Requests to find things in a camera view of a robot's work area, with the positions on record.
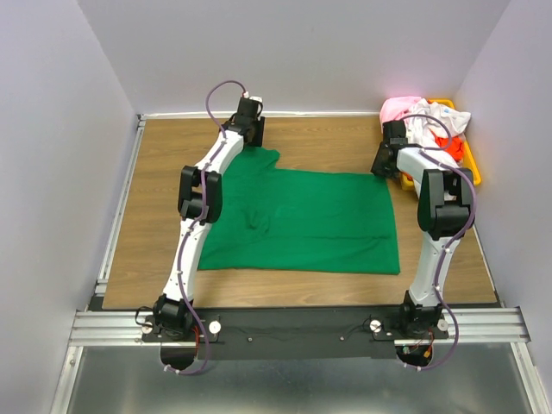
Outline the green t-shirt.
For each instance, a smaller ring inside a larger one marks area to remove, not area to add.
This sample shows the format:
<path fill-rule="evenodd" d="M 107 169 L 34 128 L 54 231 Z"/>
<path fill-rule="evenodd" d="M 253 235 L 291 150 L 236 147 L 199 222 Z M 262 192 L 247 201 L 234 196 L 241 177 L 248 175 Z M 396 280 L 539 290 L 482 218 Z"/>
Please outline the green t-shirt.
<path fill-rule="evenodd" d="M 279 152 L 260 147 L 232 161 L 200 269 L 399 274 L 392 198 L 383 179 L 283 169 L 278 161 Z"/>

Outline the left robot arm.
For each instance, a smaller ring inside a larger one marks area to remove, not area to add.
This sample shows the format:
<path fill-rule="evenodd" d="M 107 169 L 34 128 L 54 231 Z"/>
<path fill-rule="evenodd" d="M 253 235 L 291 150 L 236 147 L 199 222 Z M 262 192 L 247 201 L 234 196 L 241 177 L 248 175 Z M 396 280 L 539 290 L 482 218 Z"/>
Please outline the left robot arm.
<path fill-rule="evenodd" d="M 185 339 L 198 326 L 191 311 L 195 276 L 206 236 L 222 213 L 223 175 L 245 147 L 262 145 L 262 110 L 260 97 L 243 93 L 236 112 L 219 125 L 208 153 L 196 165 L 181 170 L 178 246 L 168 280 L 153 306 L 155 328 L 174 341 Z"/>

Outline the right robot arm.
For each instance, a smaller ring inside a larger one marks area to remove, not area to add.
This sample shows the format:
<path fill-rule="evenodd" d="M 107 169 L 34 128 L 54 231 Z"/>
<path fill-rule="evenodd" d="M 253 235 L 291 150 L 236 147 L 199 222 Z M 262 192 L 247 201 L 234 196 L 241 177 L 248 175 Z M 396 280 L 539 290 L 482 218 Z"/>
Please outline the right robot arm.
<path fill-rule="evenodd" d="M 443 287 L 461 238 L 474 224 L 474 178 L 469 169 L 435 157 L 435 148 L 409 143 L 403 120 L 384 122 L 371 173 L 391 179 L 405 173 L 420 184 L 417 223 L 423 233 L 415 279 L 399 306 L 398 331 L 414 338 L 438 326 Z"/>

